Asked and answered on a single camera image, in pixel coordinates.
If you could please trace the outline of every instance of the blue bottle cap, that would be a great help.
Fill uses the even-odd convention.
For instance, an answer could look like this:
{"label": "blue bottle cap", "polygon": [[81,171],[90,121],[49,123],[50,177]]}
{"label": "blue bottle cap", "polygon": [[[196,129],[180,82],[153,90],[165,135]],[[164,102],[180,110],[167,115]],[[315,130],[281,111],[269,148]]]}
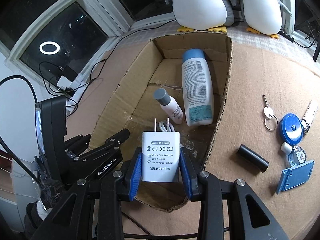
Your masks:
{"label": "blue bottle cap", "polygon": [[185,62],[186,60],[191,59],[193,57],[204,58],[204,53],[203,53],[203,51],[201,49],[188,49],[182,55],[182,62]]}
{"label": "blue bottle cap", "polygon": [[286,114],[280,122],[279,129],[282,139],[291,146],[297,145],[302,139],[302,124],[295,114]]}

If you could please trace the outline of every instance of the white power adapter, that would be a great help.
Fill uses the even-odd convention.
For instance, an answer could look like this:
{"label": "white power adapter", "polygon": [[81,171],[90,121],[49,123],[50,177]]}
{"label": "white power adapter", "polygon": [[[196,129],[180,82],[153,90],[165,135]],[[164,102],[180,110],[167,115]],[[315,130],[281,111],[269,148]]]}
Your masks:
{"label": "white power adapter", "polygon": [[72,82],[68,80],[65,76],[61,76],[59,81],[57,82],[57,87],[61,88],[62,90],[66,90],[71,86]]}
{"label": "white power adapter", "polygon": [[142,133],[142,180],[152,182],[179,181],[180,133]]}

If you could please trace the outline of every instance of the bottle label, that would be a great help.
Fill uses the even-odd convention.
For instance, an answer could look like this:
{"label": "bottle label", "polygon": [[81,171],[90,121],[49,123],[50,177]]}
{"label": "bottle label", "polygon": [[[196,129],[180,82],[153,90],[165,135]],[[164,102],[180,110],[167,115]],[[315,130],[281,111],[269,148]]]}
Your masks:
{"label": "bottle label", "polygon": [[306,153],[303,151],[303,149],[302,149],[300,146],[298,146],[298,145],[295,145],[295,146],[293,147],[293,149],[294,149],[295,152],[296,152],[295,155],[297,156],[298,161],[299,161],[301,164],[305,163],[307,156],[306,156]]}
{"label": "bottle label", "polygon": [[176,117],[176,116],[178,117],[178,119],[181,119],[183,116],[180,106],[177,106],[176,110],[171,113],[171,117]]}
{"label": "bottle label", "polygon": [[306,161],[306,154],[304,152],[296,152],[299,162],[302,164]]}
{"label": "bottle label", "polygon": [[198,122],[212,118],[210,105],[196,106],[189,108],[190,122]]}
{"label": "bottle label", "polygon": [[201,61],[190,61],[183,66],[183,70],[188,104],[190,106],[205,104],[207,85]]}

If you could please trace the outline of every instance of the power strip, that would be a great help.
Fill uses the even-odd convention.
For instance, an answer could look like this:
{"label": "power strip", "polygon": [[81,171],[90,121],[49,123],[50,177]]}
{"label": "power strip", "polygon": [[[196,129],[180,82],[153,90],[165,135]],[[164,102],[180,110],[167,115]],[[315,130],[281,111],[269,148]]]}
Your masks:
{"label": "power strip", "polygon": [[287,40],[293,42],[294,38],[292,36],[290,36],[289,34],[287,34],[286,32],[284,32],[283,30],[280,30],[278,32],[278,34],[280,34],[281,36],[285,37]]}

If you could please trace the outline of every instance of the black cable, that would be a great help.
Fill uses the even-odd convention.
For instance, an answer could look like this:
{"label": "black cable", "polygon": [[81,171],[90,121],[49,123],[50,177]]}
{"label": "black cable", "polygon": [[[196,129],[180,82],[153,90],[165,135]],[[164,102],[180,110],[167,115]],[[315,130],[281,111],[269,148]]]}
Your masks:
{"label": "black cable", "polygon": [[[85,84],[83,84],[83,85],[81,85],[81,86],[79,86],[79,87],[77,87],[77,88],[75,88],[75,89],[68,90],[68,91],[65,91],[65,92],[59,92],[59,91],[57,91],[56,93],[65,94],[65,93],[68,93],[68,92],[77,91],[79,88],[82,88],[82,87],[84,87],[84,86],[87,86],[87,87],[85,88],[84,92],[82,93],[81,97],[79,98],[78,102],[76,103],[75,109],[72,111],[71,114],[69,114],[68,116],[66,116],[66,118],[69,117],[69,116],[71,116],[72,114],[74,114],[74,113],[77,111],[77,109],[78,109],[78,104],[80,103],[80,100],[82,99],[83,94],[85,93],[85,91],[87,90],[87,88],[89,87],[89,85],[90,85],[93,81],[95,81],[97,78],[99,78],[99,76],[101,75],[102,70],[103,70],[103,68],[104,68],[104,66],[105,66],[105,64],[106,64],[106,61],[107,61],[108,58],[111,56],[111,54],[113,53],[113,51],[116,49],[116,47],[117,47],[117,45],[119,44],[120,41],[122,41],[124,38],[126,38],[126,37],[128,37],[128,36],[130,36],[130,35],[132,35],[132,34],[134,34],[134,33],[136,33],[136,32],[157,29],[157,28],[160,28],[160,27],[162,27],[163,25],[165,25],[165,24],[167,24],[167,23],[170,23],[170,22],[173,22],[173,21],[175,21],[175,19],[174,19],[174,20],[171,20],[171,21],[168,21],[168,22],[166,22],[166,23],[163,23],[163,24],[161,24],[161,25],[159,25],[159,26],[157,26],[157,27],[136,30],[136,31],[134,31],[134,32],[132,32],[132,33],[130,33],[130,34],[122,37],[121,39],[119,39],[119,41],[117,41],[116,45],[113,47],[111,53],[108,55],[107,58],[102,59],[102,60],[100,60],[99,62],[97,62],[97,63],[95,63],[95,64],[93,65],[93,67],[92,67],[92,69],[91,69],[91,71],[90,71],[90,76],[89,76],[89,77],[90,77],[90,80],[89,80],[89,82],[87,82],[87,83],[85,83]],[[95,67],[97,64],[100,64],[100,63],[102,63],[102,62],[103,62],[103,65],[102,65],[102,67],[101,67],[98,75],[97,75],[95,78],[92,78],[92,73],[93,73],[94,67]],[[52,64],[52,65],[56,66],[56,67],[59,68],[59,69],[60,69],[61,67],[58,66],[58,65],[56,65],[56,64],[54,64],[54,63],[51,63],[51,62],[49,62],[49,61],[43,61],[43,62],[40,62],[40,64],[39,64],[39,72],[40,72],[40,75],[41,75],[41,77],[42,77],[42,80],[43,80],[45,89],[47,90],[47,92],[48,92],[50,95],[56,97],[57,95],[52,94],[52,93],[49,92],[49,90],[48,90],[48,88],[47,88],[47,86],[46,86],[46,84],[45,84],[44,76],[43,76],[43,74],[42,74],[42,72],[41,72],[41,69],[40,69],[40,66],[41,66],[41,64],[43,64],[43,63]],[[50,84],[52,84],[52,83],[51,83],[51,79],[50,79],[48,82],[49,82],[49,88],[51,89],[51,87],[50,87]]]}
{"label": "black cable", "polygon": [[310,22],[308,22],[308,21],[307,21],[307,26],[308,26],[310,32],[309,32],[309,34],[305,37],[305,39],[306,39],[306,40],[309,40],[310,46],[305,47],[305,46],[302,46],[301,44],[297,43],[296,41],[293,41],[295,44],[297,44],[297,45],[299,45],[300,47],[305,48],[305,49],[309,49],[309,48],[311,48],[312,46],[314,46],[314,45],[316,44],[316,38],[315,38],[315,36],[314,36],[314,34],[313,34],[314,29],[311,30],[311,28],[310,28]]}
{"label": "black cable", "polygon": [[[165,25],[165,24],[167,24],[167,23],[170,23],[170,22],[173,22],[173,21],[175,21],[175,19],[174,19],[174,20],[171,20],[171,21],[168,21],[168,22],[166,22],[166,23],[163,23],[163,24],[161,24],[161,25],[159,25],[159,26],[157,26],[157,27],[136,30],[136,31],[134,31],[134,32],[132,32],[132,33],[130,33],[130,34],[122,37],[122,38],[116,43],[116,45],[113,47],[113,49],[112,49],[112,51],[110,52],[110,54],[108,55],[108,57],[105,58],[105,59],[103,59],[103,60],[101,60],[101,61],[98,62],[98,63],[101,63],[101,62],[103,62],[104,60],[106,61],[106,60],[111,56],[111,54],[113,53],[113,51],[116,49],[116,47],[117,47],[117,45],[119,44],[119,42],[122,41],[123,39],[129,37],[130,35],[132,35],[132,34],[134,34],[134,33],[136,33],[136,32],[140,32],[140,31],[154,30],[154,29],[160,28],[160,27],[162,27],[163,25]],[[90,80],[91,80],[91,81],[96,80],[96,79],[100,76],[100,74],[101,74],[101,72],[102,72],[102,69],[103,69],[105,63],[106,63],[106,62],[104,62],[103,66],[101,67],[98,76],[96,76],[94,79],[92,79],[92,72],[93,72],[94,67],[91,69],[91,71],[90,71]]]}
{"label": "black cable", "polygon": [[[21,76],[21,75],[13,75],[13,76],[10,76],[10,77],[6,77],[4,78],[3,80],[0,81],[0,86],[7,82],[8,80],[11,80],[11,79],[14,79],[14,78],[19,78],[19,79],[22,79],[24,80],[28,86],[30,87],[31,89],[31,92],[33,94],[33,98],[35,100],[35,103],[38,103],[38,100],[37,100],[37,97],[36,97],[36,93],[30,83],[30,81],[24,77],[24,76]],[[0,144],[2,145],[2,147],[4,148],[4,150],[11,156],[12,159],[14,159],[16,161],[17,164],[19,164],[19,166],[37,183],[37,184],[41,184],[40,180],[23,164],[23,162],[9,149],[9,147],[5,144],[5,142],[3,141],[3,139],[1,138],[0,136]]]}
{"label": "black cable", "polygon": [[[230,231],[230,227],[223,229],[223,232]],[[175,236],[145,236],[145,235],[136,235],[136,234],[124,234],[124,238],[133,238],[133,239],[146,239],[146,240],[176,240],[176,239],[189,239],[197,238],[198,233],[187,234],[187,235],[175,235]]]}
{"label": "black cable", "polygon": [[136,221],[135,219],[133,219],[132,217],[130,217],[129,215],[127,215],[126,213],[121,211],[121,214],[126,217],[127,219],[129,219],[132,223],[134,223],[136,226],[138,226],[143,232],[145,232],[148,236],[152,236],[152,234],[144,227],[142,226],[138,221]]}

